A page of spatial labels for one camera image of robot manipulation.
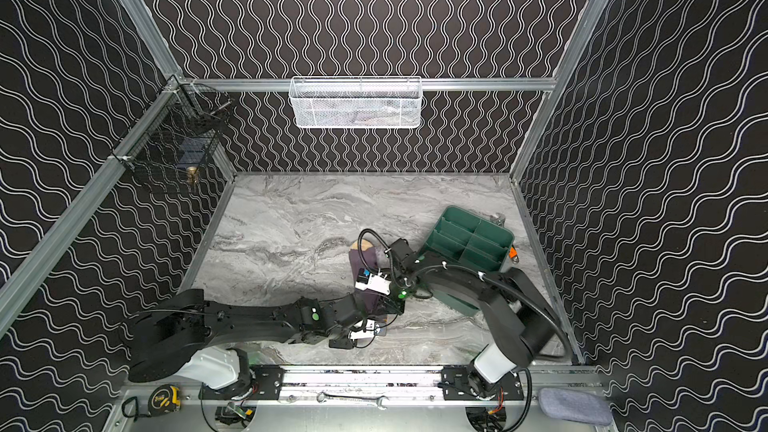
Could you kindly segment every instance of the black wall panel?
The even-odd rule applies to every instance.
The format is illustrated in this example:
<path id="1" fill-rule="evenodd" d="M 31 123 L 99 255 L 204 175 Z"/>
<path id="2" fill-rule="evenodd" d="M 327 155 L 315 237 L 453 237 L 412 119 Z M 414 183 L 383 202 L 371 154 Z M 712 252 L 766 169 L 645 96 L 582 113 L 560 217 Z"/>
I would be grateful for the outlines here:
<path id="1" fill-rule="evenodd" d="M 417 129 L 301 129 L 288 95 L 245 93 L 222 143 L 246 172 L 508 172 L 541 92 L 427 92 Z"/>
<path id="2" fill-rule="evenodd" d="M 165 83 L 117 0 L 0 0 L 0 285 Z M 0 338 L 0 430 L 99 431 L 127 376 L 124 318 L 178 289 L 223 189 L 124 176 Z"/>
<path id="3" fill-rule="evenodd" d="M 116 0 L 0 0 L 0 285 L 165 84 Z"/>
<path id="4" fill-rule="evenodd" d="M 552 76 L 586 0 L 144 0 L 188 76 Z"/>
<path id="5" fill-rule="evenodd" d="M 768 427 L 768 0 L 610 0 L 522 190 L 623 430 Z"/>
<path id="6" fill-rule="evenodd" d="M 0 430 L 102 429 L 128 376 L 122 321 L 178 290 L 224 190 L 209 171 L 188 197 L 120 180 L 0 341 Z"/>

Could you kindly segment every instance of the green tool box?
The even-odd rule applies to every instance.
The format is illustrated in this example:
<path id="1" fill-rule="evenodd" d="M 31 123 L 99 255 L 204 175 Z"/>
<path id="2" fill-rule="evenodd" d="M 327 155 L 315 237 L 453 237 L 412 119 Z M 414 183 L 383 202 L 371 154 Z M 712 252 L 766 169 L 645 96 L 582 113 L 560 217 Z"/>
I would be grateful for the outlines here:
<path id="1" fill-rule="evenodd" d="M 463 208 L 449 206 L 437 220 L 420 252 L 431 250 L 450 262 L 475 270 L 497 272 L 514 242 L 512 232 Z M 471 317 L 475 306 L 443 292 L 435 298 L 450 308 Z"/>

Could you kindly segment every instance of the white wire basket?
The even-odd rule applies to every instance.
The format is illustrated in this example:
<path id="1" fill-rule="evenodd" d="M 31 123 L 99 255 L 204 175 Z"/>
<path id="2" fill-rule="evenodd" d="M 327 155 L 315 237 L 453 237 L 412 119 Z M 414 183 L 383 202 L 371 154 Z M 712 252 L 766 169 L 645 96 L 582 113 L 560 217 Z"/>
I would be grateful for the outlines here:
<path id="1" fill-rule="evenodd" d="M 307 129 L 415 129 L 422 123 L 422 78 L 293 77 L 288 99 Z"/>

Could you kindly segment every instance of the wrench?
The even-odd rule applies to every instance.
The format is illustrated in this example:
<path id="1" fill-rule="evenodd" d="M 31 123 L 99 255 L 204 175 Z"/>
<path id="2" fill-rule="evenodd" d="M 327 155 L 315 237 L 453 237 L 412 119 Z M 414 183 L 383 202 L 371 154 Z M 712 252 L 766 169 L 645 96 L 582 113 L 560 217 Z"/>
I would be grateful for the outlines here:
<path id="1" fill-rule="evenodd" d="M 322 403 L 325 402 L 328 399 L 336 399 L 336 400 L 347 400 L 349 402 L 358 402 L 363 404 L 371 404 L 375 405 L 379 408 L 379 410 L 386 410 L 386 407 L 383 405 L 384 400 L 387 399 L 386 396 L 381 396 L 379 398 L 369 398 L 369 397 L 349 397 L 346 395 L 331 395 L 326 394 L 325 392 L 320 392 L 317 395 L 317 401 Z"/>

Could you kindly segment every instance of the yellow tape measure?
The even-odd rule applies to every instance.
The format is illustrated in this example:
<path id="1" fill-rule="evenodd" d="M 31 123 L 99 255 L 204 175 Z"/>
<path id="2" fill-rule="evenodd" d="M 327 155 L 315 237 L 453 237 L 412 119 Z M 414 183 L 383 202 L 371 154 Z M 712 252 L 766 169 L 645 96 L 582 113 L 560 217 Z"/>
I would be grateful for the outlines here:
<path id="1" fill-rule="evenodd" d="M 175 412 L 181 406 L 179 389 L 173 385 L 161 385 L 149 397 L 149 416 L 155 417 Z"/>

